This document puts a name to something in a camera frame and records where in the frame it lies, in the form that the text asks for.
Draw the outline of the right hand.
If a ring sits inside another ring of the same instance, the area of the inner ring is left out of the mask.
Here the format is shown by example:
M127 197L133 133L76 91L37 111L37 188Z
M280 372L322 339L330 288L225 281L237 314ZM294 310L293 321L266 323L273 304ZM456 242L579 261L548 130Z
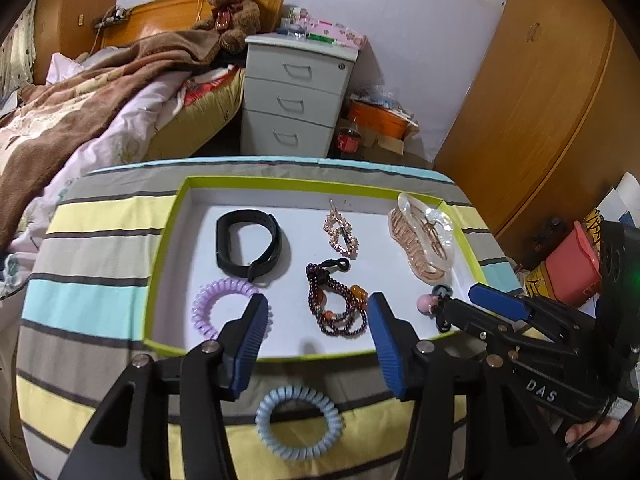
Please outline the right hand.
M580 441L580 452L618 451L631 438L637 419L634 415L623 420L606 418L597 426L597 419L570 426L564 436L565 444L577 446Z

